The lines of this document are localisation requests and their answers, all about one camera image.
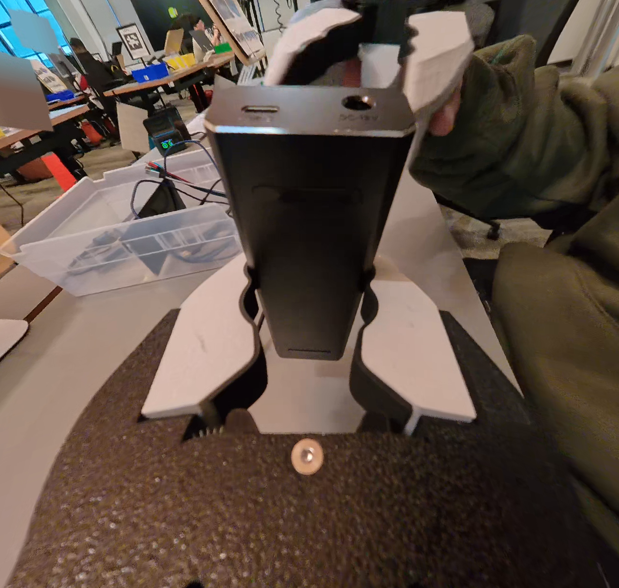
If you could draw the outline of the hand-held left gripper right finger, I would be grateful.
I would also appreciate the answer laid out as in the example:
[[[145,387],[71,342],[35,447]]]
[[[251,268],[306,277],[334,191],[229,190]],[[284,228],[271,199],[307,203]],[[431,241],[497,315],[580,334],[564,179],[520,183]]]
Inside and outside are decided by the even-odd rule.
[[[469,424],[476,408],[433,300],[398,269],[373,269],[350,392],[388,430],[411,435],[422,417]]]

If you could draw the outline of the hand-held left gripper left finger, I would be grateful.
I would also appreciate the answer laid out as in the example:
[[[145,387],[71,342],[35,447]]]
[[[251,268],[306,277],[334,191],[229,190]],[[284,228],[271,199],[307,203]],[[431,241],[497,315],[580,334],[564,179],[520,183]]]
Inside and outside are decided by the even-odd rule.
[[[233,259],[183,302],[141,408],[147,419],[226,419],[267,388],[255,287],[245,259]]]

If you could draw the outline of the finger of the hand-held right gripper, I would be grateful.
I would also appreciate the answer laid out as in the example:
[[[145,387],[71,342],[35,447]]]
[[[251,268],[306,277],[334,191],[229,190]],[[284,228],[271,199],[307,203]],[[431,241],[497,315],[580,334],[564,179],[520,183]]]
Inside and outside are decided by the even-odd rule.
[[[345,8],[323,8],[292,23],[276,44],[264,86],[310,85],[357,57],[363,18]]]
[[[411,15],[410,52],[402,63],[402,92],[415,116],[429,117],[445,103],[474,52],[466,14],[432,11]]]

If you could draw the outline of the large black USB hub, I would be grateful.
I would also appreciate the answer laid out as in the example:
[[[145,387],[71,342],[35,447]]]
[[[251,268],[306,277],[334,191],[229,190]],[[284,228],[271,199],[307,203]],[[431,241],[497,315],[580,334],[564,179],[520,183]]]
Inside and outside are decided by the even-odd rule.
[[[205,128],[276,352],[341,359],[414,138],[407,99],[234,86]]]

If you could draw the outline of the clear plastic bin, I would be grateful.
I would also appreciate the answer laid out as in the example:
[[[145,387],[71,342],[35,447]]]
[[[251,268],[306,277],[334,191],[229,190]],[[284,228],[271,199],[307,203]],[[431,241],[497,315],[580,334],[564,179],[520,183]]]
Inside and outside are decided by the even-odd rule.
[[[176,204],[143,216],[162,179],[148,162],[81,179],[1,254],[81,297],[217,270],[241,252],[217,168],[196,148],[166,160]]]

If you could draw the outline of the wood-top office desk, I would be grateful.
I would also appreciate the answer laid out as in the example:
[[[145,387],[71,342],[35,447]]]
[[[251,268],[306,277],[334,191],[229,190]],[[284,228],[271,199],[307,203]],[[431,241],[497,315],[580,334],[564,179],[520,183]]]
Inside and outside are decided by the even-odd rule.
[[[202,106],[202,99],[205,94],[201,85],[205,79],[206,72],[217,71],[222,66],[234,61],[234,59],[235,56],[231,51],[215,53],[210,55],[205,63],[182,68],[162,79],[144,81],[142,83],[133,82],[109,89],[104,91],[103,96],[113,98],[117,102],[125,104],[128,104],[131,98],[137,98],[138,107],[147,110],[151,114],[158,102],[164,104],[160,93],[157,94],[156,100],[151,99],[151,93],[155,90],[162,89],[166,93],[167,89],[169,89],[170,93],[178,93],[179,91],[188,90],[190,87],[197,87],[197,101],[194,101],[194,103],[197,103],[196,111],[201,112],[205,109]]]

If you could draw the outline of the person's right hand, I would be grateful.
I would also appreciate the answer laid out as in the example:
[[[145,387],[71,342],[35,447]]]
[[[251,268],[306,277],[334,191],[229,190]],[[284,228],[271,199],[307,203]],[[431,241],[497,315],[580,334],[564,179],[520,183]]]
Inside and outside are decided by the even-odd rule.
[[[445,137],[454,128],[462,100],[462,81],[446,103],[431,117],[428,132],[435,137]]]

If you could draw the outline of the wooden document board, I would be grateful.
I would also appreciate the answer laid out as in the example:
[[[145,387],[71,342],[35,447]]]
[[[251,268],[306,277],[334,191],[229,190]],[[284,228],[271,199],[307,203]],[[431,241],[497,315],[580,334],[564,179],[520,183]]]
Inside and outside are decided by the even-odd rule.
[[[243,65],[258,64],[266,57],[258,27],[250,24],[238,0],[198,1]]]

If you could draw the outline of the person's green jacket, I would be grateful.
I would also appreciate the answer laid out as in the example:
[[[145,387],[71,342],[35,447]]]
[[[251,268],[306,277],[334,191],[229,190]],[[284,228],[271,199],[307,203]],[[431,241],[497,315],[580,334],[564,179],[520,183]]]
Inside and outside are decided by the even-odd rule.
[[[618,68],[605,102],[613,196],[573,235],[503,248],[493,322],[523,390],[569,463],[584,512],[618,553]]]

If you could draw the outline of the small blue bin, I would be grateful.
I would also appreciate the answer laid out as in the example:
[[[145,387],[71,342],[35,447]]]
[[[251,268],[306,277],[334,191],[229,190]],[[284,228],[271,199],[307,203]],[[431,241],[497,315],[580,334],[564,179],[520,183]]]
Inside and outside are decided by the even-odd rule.
[[[131,71],[134,81],[141,84],[162,80],[166,78],[168,74],[169,70],[165,62],[143,66],[142,68],[135,68]]]

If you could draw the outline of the power station with green display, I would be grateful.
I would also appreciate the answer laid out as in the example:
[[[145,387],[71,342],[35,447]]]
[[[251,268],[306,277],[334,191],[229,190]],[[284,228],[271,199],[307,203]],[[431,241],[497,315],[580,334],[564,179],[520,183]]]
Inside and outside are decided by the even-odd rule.
[[[188,148],[188,142],[192,140],[174,105],[155,110],[142,123],[153,148],[157,149],[162,157],[185,151]]]

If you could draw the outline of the fiducial marker sign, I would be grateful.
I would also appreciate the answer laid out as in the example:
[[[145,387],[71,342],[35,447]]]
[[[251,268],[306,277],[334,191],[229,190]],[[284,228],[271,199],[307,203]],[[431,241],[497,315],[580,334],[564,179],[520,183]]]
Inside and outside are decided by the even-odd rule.
[[[136,23],[118,27],[116,31],[132,60],[143,60],[150,55],[151,52]]]

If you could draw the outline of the white angled panel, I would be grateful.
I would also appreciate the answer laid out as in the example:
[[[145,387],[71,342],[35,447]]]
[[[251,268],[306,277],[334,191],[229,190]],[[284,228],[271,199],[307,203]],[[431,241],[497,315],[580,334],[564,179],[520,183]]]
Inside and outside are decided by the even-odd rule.
[[[147,110],[118,102],[116,104],[121,147],[130,152],[145,154],[151,150],[149,134],[143,124]]]

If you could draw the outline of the large black wall screen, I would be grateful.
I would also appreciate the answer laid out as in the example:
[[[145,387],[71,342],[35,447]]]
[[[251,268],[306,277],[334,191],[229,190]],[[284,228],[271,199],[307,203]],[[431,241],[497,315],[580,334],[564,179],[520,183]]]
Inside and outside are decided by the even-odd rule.
[[[198,0],[130,0],[154,50],[163,50],[166,34],[175,22],[191,15],[201,19],[205,27],[212,21]]]

